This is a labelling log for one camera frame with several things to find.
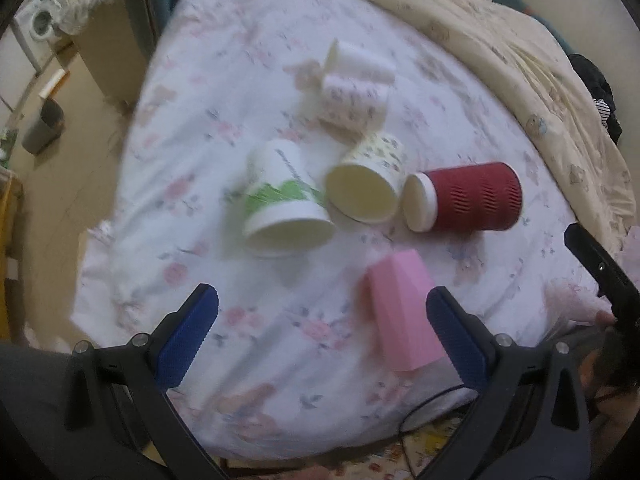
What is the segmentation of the pink faceted plastic cup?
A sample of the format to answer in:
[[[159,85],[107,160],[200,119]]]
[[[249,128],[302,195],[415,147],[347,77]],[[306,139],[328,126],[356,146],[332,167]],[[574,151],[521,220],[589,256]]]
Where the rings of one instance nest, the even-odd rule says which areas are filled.
[[[446,356],[426,315],[435,287],[414,249],[394,252],[367,273],[382,352],[394,372],[413,372]]]

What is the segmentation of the red ribbed paper cup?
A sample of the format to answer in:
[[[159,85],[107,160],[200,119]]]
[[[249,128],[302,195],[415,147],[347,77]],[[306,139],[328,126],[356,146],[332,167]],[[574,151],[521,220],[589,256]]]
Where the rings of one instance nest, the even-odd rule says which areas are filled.
[[[406,225],[416,233],[505,231],[522,208],[520,179],[504,162],[415,172],[401,197]]]

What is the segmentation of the green and white paper cup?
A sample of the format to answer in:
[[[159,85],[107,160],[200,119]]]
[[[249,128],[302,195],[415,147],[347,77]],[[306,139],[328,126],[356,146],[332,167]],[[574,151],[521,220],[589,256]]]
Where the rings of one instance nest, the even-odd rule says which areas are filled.
[[[308,252],[328,242],[335,226],[299,147],[273,139],[250,153],[243,195],[243,236],[262,257]]]

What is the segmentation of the yellow patterned paper cup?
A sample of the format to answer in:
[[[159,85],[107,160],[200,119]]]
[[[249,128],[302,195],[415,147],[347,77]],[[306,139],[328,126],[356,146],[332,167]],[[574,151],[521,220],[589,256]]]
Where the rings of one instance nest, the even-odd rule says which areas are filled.
[[[326,175],[326,197],[362,223],[390,221],[406,180],[404,144],[387,132],[369,133]]]

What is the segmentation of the pink patterned paper cup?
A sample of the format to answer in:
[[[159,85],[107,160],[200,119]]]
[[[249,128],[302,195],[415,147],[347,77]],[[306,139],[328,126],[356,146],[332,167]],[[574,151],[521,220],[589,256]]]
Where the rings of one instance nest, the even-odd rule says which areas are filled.
[[[380,130],[386,119],[389,84],[326,75],[319,94],[319,118],[358,133]]]

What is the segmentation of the plain white paper cup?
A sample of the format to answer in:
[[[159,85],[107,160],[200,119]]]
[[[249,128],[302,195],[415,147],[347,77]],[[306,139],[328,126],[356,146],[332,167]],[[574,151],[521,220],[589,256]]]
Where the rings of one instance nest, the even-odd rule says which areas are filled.
[[[335,39],[326,56],[323,73],[377,84],[393,84],[396,66],[384,56]]]

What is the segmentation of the grey trash bin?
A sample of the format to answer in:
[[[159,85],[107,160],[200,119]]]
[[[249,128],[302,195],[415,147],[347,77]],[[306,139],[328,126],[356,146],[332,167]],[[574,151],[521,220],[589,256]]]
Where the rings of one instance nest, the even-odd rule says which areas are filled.
[[[65,128],[65,114],[54,99],[44,99],[35,115],[26,122],[22,148],[32,155],[39,155],[58,139]]]

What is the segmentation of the white floral bed sheet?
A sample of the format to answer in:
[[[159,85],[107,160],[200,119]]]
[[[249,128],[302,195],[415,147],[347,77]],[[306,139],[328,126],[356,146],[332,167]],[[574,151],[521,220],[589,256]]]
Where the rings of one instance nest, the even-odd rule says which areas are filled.
[[[314,69],[334,44],[390,60],[381,133],[423,169],[504,162],[523,211],[504,232],[364,224],[324,195],[352,144],[324,124]],[[590,320],[596,284],[565,248],[574,219],[515,117],[455,58],[366,0],[180,0],[134,113],[113,218],[94,230],[70,318],[101,347],[150,332],[198,284],[219,314],[170,400],[209,452],[289,460],[391,437],[466,393],[450,362],[390,368],[367,292],[414,250],[495,333],[532,346]]]

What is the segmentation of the brown cardboard box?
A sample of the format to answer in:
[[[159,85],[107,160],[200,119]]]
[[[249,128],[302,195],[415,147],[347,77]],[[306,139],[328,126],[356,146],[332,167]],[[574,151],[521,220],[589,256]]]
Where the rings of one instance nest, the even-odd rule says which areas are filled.
[[[78,0],[61,18],[92,78],[107,99],[134,105],[148,60],[138,46],[125,0]]]

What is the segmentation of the cream bear print duvet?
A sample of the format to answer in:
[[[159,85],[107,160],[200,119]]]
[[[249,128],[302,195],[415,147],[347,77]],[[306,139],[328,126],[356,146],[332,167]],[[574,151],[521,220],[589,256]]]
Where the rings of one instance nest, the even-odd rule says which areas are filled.
[[[480,78],[518,120],[576,218],[609,252],[636,200],[622,154],[567,55],[533,18],[491,0],[369,0]]]

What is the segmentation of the white washing machine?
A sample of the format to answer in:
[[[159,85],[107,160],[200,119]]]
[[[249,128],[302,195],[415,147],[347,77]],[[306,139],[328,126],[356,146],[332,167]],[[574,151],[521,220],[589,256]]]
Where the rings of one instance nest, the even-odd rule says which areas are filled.
[[[56,22],[62,11],[58,0],[24,0],[12,18],[11,28],[37,74],[47,67],[58,40]]]

